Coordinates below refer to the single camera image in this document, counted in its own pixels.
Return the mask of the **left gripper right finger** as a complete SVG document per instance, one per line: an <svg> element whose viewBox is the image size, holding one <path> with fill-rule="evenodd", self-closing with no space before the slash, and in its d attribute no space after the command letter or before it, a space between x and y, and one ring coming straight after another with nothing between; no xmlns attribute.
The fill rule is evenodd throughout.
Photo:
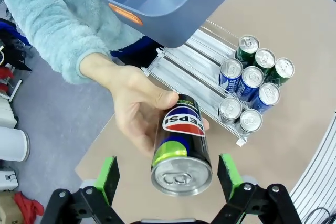
<svg viewBox="0 0 336 224"><path fill-rule="evenodd" d="M211 224L242 224L255 215L262 224L302 224L286 187L271 184L266 189L244 182L229 154L220 154L217 176L226 204Z"/></svg>

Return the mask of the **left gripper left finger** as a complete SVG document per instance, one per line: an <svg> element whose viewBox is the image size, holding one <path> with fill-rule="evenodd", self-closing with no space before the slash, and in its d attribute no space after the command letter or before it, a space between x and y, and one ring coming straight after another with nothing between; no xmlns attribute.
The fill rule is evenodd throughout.
<svg viewBox="0 0 336 224"><path fill-rule="evenodd" d="M93 186L75 193L63 188L54 190L40 224L80 224L86 218L96 224L124 224L112 208L119 178L117 158L106 158Z"/></svg>

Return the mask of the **black Pepsi can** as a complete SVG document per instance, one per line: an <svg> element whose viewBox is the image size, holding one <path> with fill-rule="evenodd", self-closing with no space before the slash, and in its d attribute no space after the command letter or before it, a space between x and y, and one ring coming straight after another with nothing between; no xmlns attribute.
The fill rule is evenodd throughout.
<svg viewBox="0 0 336 224"><path fill-rule="evenodd" d="M205 191L213 178L202 115L197 102L180 94L165 110L156 128L151 181L170 196L193 196Z"/></svg>
<svg viewBox="0 0 336 224"><path fill-rule="evenodd" d="M239 124L244 132L253 133L261 128L263 117L257 110L248 109L240 115Z"/></svg>
<svg viewBox="0 0 336 224"><path fill-rule="evenodd" d="M242 109L242 104L238 99L226 97L221 101L218 107L220 120L223 123L231 124L240 117Z"/></svg>

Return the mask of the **blue Pocari Sweat can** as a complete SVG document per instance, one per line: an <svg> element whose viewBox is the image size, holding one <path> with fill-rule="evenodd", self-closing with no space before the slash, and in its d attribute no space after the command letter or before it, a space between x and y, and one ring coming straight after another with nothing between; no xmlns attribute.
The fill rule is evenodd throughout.
<svg viewBox="0 0 336 224"><path fill-rule="evenodd" d="M236 92L243 73L242 63L238 59L228 58L219 70L219 85L230 93Z"/></svg>
<svg viewBox="0 0 336 224"><path fill-rule="evenodd" d="M255 66L243 70L236 89L236 97L242 101L249 101L264 82L264 73Z"/></svg>
<svg viewBox="0 0 336 224"><path fill-rule="evenodd" d="M273 83L264 83L260 86L256 95L251 101L251 108L261 114L275 106L280 100L280 90Z"/></svg>

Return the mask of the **green Sprite can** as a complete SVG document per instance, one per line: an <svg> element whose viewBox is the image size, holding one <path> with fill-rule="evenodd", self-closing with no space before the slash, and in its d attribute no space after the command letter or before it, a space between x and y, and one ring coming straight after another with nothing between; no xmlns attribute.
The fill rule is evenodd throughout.
<svg viewBox="0 0 336 224"><path fill-rule="evenodd" d="M288 58L279 58L276 60L275 65L265 78L265 82L275 84L277 87L281 87L287 82L295 73L295 67L291 60Z"/></svg>
<svg viewBox="0 0 336 224"><path fill-rule="evenodd" d="M242 63L244 68L246 68L254 62L255 53L259 48L260 42L255 36L244 35L238 41L235 58Z"/></svg>
<svg viewBox="0 0 336 224"><path fill-rule="evenodd" d="M253 65L258 67L266 77L276 63L274 53L267 48L260 48L255 53Z"/></svg>

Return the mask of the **person's right forearm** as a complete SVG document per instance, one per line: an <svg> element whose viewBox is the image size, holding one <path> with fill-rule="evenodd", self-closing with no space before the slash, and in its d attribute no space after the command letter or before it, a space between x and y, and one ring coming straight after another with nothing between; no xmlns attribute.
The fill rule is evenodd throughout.
<svg viewBox="0 0 336 224"><path fill-rule="evenodd" d="M81 83L82 59L110 49L89 27L70 17L63 0L5 0L15 22L52 69L70 83Z"/></svg>

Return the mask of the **person's right hand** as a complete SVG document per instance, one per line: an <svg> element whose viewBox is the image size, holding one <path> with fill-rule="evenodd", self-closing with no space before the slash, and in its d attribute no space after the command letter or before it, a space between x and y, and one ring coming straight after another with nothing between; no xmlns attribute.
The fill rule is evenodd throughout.
<svg viewBox="0 0 336 224"><path fill-rule="evenodd" d="M139 68L117 65L104 54L84 57L79 70L110 91L119 130L140 152L152 156L159 116L179 95L153 84Z"/></svg>

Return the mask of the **red cloth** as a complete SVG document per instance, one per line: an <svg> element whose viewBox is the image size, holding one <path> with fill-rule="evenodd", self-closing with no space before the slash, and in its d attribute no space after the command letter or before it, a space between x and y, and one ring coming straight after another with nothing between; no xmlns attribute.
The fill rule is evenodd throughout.
<svg viewBox="0 0 336 224"><path fill-rule="evenodd" d="M14 193L14 202L24 217L24 224L34 224L36 217L44 214L44 206L36 200L28 199L21 191Z"/></svg>

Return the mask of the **white floor device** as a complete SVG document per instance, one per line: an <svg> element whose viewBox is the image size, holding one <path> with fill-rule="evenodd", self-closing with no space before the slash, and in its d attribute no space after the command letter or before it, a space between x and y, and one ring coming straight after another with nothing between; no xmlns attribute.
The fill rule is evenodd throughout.
<svg viewBox="0 0 336 224"><path fill-rule="evenodd" d="M0 168L0 191L13 191L18 186L17 172Z"/></svg>

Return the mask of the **white cylindrical air purifier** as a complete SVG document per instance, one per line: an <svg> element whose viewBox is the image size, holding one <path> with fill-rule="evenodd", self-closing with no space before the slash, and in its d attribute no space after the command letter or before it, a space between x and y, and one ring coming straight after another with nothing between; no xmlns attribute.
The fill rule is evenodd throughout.
<svg viewBox="0 0 336 224"><path fill-rule="evenodd" d="M0 160L24 162L29 154L30 140L24 131L0 126Z"/></svg>

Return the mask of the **large cardboard box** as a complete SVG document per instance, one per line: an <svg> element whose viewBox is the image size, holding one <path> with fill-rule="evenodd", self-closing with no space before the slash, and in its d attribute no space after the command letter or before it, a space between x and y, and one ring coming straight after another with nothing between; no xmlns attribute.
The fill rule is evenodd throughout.
<svg viewBox="0 0 336 224"><path fill-rule="evenodd" d="M14 192L0 192L0 224L24 224L24 217L14 201Z"/></svg>

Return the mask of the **white office cabinet desk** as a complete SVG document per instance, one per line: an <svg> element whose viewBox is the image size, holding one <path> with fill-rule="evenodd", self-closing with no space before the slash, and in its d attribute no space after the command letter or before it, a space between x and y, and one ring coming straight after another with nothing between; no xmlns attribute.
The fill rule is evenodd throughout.
<svg viewBox="0 0 336 224"><path fill-rule="evenodd" d="M0 126L14 129L17 124L8 100L0 97Z"/></svg>

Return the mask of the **dark navy trousers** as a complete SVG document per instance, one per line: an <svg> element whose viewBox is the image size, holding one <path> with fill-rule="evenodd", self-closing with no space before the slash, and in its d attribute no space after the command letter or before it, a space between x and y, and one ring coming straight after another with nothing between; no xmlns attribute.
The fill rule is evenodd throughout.
<svg viewBox="0 0 336 224"><path fill-rule="evenodd" d="M148 36L144 36L135 43L132 43L124 48L111 50L110 54L113 57L123 57L126 55L134 55L141 51L148 50L150 48L161 48L162 45L158 42L154 41L153 39L149 38Z"/></svg>

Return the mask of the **red jacket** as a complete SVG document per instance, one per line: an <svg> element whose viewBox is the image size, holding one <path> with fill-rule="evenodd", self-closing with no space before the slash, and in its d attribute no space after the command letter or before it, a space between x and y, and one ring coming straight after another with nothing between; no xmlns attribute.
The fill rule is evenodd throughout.
<svg viewBox="0 0 336 224"><path fill-rule="evenodd" d="M13 78L13 73L10 70L10 68L5 67L5 66L0 66L0 80L5 80L7 78ZM3 92L8 92L9 91L9 87L6 84L0 83L0 91Z"/></svg>

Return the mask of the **black jacket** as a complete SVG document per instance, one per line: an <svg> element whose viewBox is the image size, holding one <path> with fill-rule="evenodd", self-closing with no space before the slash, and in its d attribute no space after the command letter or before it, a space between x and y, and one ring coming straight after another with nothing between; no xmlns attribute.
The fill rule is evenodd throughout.
<svg viewBox="0 0 336 224"><path fill-rule="evenodd" d="M7 64L21 71L31 72L25 63L31 56L32 45L21 35L16 25L9 20L0 18L0 66Z"/></svg>

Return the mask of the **white slotted robot base plate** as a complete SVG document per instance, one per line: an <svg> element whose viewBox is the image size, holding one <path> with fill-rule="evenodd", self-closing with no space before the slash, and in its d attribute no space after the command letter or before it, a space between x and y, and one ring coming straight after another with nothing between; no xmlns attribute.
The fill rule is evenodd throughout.
<svg viewBox="0 0 336 224"><path fill-rule="evenodd" d="M336 111L290 197L302 224L336 224Z"/></svg>

